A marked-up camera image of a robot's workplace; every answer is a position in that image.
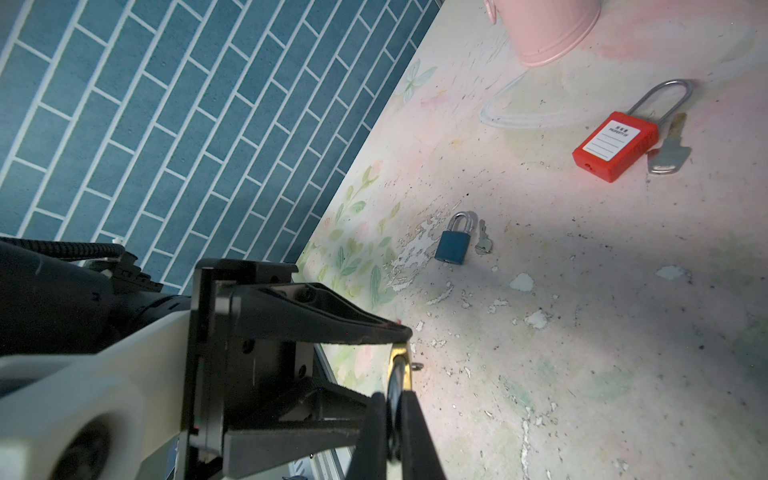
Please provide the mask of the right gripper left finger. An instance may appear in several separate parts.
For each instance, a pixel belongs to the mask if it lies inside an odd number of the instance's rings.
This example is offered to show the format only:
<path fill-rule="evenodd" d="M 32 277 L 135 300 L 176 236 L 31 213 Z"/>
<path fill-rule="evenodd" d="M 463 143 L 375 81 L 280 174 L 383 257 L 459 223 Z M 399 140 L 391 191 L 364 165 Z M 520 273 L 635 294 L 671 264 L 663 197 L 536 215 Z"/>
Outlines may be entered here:
<path fill-rule="evenodd" d="M 370 399 L 347 480 L 384 480 L 388 461 L 388 407 L 383 393 Z"/>

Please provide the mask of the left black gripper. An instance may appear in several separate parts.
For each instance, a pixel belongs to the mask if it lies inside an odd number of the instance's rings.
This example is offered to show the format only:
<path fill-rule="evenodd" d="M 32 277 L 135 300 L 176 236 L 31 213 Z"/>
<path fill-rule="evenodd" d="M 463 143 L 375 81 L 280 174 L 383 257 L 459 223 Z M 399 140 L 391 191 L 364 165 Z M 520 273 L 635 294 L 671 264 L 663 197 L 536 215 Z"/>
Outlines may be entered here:
<path fill-rule="evenodd" d="M 370 398 L 309 378 L 315 348 L 308 343 L 388 345 L 413 332 L 321 283 L 285 284 L 297 270 L 231 259 L 196 265 L 183 473 L 243 479 L 358 440 Z"/>

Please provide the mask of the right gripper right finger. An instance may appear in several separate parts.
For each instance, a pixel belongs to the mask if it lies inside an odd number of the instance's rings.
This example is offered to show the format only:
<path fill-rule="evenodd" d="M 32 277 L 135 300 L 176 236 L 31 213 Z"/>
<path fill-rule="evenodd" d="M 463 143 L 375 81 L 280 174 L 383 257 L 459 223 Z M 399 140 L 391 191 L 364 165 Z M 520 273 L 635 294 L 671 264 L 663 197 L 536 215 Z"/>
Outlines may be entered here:
<path fill-rule="evenodd" d="M 398 426 L 403 480 L 445 480 L 418 398 L 413 391 L 400 397 Z"/>

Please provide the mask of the large brass padlock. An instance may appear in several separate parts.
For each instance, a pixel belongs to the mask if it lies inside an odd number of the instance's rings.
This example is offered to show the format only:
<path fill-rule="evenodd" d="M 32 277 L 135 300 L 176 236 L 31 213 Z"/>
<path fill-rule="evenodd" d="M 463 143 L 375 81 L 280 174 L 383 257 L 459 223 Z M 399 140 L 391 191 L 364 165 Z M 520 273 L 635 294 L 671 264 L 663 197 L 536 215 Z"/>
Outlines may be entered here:
<path fill-rule="evenodd" d="M 397 416 L 402 393 L 412 389 L 413 372 L 423 368 L 422 363 L 412 361 L 411 347 L 408 343 L 392 345 L 387 384 L 387 404 L 392 420 Z"/>

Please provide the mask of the blue padlock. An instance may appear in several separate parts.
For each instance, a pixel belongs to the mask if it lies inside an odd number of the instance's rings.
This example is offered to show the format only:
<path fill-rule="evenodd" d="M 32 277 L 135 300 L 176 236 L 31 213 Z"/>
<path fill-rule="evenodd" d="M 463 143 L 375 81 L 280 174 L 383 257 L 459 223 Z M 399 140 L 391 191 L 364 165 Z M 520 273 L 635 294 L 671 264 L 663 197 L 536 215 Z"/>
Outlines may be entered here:
<path fill-rule="evenodd" d="M 468 251 L 474 220 L 467 212 L 456 213 L 442 232 L 434 258 L 452 265 L 462 265 Z"/>

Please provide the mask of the red padlock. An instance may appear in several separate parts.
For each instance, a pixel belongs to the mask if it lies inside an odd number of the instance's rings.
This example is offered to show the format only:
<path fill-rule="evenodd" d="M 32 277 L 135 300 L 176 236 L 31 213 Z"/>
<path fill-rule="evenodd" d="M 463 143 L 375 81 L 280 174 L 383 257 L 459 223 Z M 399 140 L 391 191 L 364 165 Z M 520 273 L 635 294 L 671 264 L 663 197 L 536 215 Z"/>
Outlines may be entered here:
<path fill-rule="evenodd" d="M 682 87 L 684 94 L 659 119 L 648 120 L 636 115 L 644 103 L 670 87 Z M 658 142 L 660 125 L 692 96 L 694 88 L 693 80 L 667 80 L 650 89 L 628 111 L 612 112 L 572 152 L 574 163 L 608 183 L 616 181 Z"/>

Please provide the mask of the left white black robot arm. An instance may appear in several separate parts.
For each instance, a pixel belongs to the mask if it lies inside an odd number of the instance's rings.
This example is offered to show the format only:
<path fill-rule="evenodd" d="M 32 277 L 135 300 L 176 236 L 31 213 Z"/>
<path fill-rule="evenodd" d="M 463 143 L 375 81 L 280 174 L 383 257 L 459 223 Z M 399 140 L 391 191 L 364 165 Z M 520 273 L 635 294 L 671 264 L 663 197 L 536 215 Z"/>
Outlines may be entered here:
<path fill-rule="evenodd" d="M 350 479 L 440 477 L 411 330 L 292 264 L 204 259 L 188 296 L 133 257 L 84 268 L 1 244 L 1 475 L 132 479 L 178 443 L 176 479 L 243 479 L 340 447 Z"/>

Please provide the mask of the silver blue-lock key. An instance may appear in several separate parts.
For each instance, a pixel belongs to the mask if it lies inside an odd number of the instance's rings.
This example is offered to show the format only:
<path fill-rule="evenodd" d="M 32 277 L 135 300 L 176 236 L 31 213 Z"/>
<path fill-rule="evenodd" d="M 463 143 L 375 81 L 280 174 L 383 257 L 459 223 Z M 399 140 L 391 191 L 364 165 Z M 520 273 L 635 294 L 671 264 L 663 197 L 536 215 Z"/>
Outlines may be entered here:
<path fill-rule="evenodd" d="M 487 234 L 487 226 L 484 219 L 479 220 L 478 234 L 479 237 L 475 245 L 475 252 L 478 255 L 490 254 L 493 250 L 493 241 Z"/>

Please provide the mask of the silver red-lock key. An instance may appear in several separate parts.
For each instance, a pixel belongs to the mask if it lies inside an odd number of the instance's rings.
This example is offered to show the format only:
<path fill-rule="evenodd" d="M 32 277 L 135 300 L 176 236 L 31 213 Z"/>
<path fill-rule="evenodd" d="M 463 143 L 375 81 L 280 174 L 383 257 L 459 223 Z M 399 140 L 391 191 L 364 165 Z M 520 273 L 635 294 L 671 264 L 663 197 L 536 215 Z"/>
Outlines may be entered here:
<path fill-rule="evenodd" d="M 682 132 L 687 113 L 674 115 L 667 136 L 658 149 L 647 153 L 647 170 L 652 175 L 672 175 L 680 171 L 692 153 L 692 148 L 682 145 Z"/>

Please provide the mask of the pink pencil cup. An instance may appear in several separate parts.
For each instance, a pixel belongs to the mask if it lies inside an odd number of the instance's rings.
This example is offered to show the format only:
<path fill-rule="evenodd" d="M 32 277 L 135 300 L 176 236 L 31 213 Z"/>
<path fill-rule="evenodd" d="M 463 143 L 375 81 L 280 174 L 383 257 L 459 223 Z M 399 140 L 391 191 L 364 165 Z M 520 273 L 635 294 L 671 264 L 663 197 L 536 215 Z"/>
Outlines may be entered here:
<path fill-rule="evenodd" d="M 485 0 L 492 24 L 500 21 L 526 67 L 540 67 L 573 50 L 593 29 L 600 0 Z"/>

